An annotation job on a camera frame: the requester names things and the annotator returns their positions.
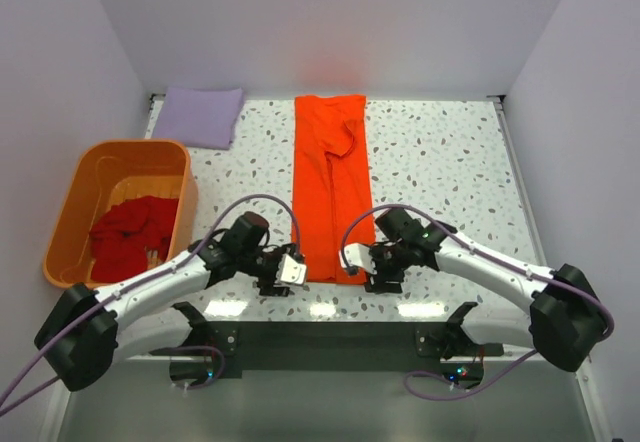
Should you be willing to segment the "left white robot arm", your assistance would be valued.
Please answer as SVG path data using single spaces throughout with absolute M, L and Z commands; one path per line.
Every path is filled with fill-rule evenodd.
M 205 321 L 182 299 L 241 273 L 256 278 L 263 296 L 287 296 L 307 278 L 299 245 L 263 245 L 269 224 L 246 212 L 173 259 L 98 289 L 66 289 L 34 343 L 65 387 L 98 381 L 115 362 L 182 346 Z

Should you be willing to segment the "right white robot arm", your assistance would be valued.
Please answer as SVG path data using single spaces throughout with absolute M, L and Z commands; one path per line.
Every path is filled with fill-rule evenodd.
M 444 222 L 423 225 L 406 206 L 387 206 L 375 224 L 384 241 L 345 249 L 346 261 L 366 273 L 369 291 L 398 291 L 406 271 L 421 267 L 470 281 L 510 303 L 505 311 L 464 303 L 447 321 L 457 342 L 527 348 L 575 372 L 611 331 L 610 316 L 574 266 L 552 269 L 519 261 Z

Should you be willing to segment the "orange t-shirt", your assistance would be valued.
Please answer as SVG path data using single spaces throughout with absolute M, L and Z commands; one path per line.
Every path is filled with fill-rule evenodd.
M 293 211 L 311 282 L 362 285 L 339 251 L 350 224 L 372 208 L 363 95 L 295 99 Z

